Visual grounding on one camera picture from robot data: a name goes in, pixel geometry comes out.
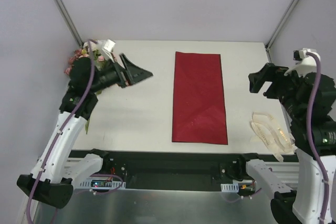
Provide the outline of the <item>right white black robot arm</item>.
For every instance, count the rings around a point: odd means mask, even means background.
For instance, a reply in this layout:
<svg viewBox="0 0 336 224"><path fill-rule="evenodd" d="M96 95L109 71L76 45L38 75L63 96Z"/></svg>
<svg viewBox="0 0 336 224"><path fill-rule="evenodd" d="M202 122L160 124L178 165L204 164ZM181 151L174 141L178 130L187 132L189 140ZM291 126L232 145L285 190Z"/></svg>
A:
<svg viewBox="0 0 336 224"><path fill-rule="evenodd" d="M277 223L333 223L330 197L335 176L335 121L329 112L335 102L334 80L315 72L301 77L272 63L248 79L252 93L269 82L264 96L279 100L291 118L299 161L298 187L282 184L260 159L239 163L237 175L251 177L261 186Z"/></svg>

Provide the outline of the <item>light pink rose stem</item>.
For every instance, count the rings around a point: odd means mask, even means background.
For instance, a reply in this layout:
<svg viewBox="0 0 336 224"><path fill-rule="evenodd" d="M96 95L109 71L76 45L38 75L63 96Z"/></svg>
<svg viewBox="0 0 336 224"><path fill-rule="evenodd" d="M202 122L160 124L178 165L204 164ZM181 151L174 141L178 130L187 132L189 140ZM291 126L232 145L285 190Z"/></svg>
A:
<svg viewBox="0 0 336 224"><path fill-rule="evenodd" d="M108 60L100 53L99 50L93 51L94 64L98 70L103 70L107 67Z"/></svg>

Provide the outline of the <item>white rose stem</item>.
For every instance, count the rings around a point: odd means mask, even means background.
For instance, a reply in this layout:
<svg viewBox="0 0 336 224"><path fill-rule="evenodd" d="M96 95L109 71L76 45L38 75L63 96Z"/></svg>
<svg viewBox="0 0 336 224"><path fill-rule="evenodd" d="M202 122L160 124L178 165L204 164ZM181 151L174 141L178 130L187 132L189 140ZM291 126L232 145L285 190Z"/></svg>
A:
<svg viewBox="0 0 336 224"><path fill-rule="evenodd" d="M93 41L86 41L83 44L83 49L89 53L90 51L100 51L102 44L103 44L104 40L93 40Z"/></svg>

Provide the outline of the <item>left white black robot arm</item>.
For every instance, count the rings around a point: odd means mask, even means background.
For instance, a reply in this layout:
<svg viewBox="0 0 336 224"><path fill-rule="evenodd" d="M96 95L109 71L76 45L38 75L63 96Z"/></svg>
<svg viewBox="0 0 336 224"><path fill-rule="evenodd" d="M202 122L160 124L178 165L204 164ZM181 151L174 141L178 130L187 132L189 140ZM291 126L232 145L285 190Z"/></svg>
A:
<svg viewBox="0 0 336 224"><path fill-rule="evenodd" d="M113 85L126 88L153 76L152 72L133 64L125 54L120 54L120 58L121 63L108 59L101 70L89 57L73 62L69 88L62 99L50 140L31 172L20 175L17 180L17 186L28 197L61 209L71 199L74 189L90 175L110 173L108 153L98 149L91 150L72 168L66 169L65 164L98 102L96 93Z"/></svg>

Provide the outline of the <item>orange brown rose stem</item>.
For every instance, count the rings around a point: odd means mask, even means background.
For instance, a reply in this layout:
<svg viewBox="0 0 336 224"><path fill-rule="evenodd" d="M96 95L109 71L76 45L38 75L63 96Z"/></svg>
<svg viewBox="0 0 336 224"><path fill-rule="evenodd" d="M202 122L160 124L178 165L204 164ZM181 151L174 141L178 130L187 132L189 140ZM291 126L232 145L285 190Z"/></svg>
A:
<svg viewBox="0 0 336 224"><path fill-rule="evenodd" d="M95 93L96 96L99 96L102 93L102 90L99 90ZM90 119L87 120L86 124L85 124L85 132L86 135L88 134L89 131L89 124L90 124Z"/></svg>

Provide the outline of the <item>dark red wrapping cloth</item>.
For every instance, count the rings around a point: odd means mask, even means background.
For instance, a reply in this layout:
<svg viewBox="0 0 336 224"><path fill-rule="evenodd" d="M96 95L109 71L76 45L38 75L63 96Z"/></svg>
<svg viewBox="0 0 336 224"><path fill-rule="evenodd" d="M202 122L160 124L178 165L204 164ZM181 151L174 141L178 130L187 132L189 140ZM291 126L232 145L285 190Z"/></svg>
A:
<svg viewBox="0 0 336 224"><path fill-rule="evenodd" d="M172 142L228 144L219 54L175 53Z"/></svg>

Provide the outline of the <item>mauve rose stem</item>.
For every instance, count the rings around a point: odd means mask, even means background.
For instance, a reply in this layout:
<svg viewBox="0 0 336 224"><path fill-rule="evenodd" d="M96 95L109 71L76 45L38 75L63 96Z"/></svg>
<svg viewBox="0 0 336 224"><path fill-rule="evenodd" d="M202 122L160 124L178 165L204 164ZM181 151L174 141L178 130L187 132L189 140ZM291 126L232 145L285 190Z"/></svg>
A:
<svg viewBox="0 0 336 224"><path fill-rule="evenodd" d="M74 51L73 56L69 58L68 60L68 67L65 69L64 73L68 76L70 76L70 72L72 70L72 67L74 65L74 62L76 60L79 60L80 58L86 57L87 51L85 49L77 49Z"/></svg>

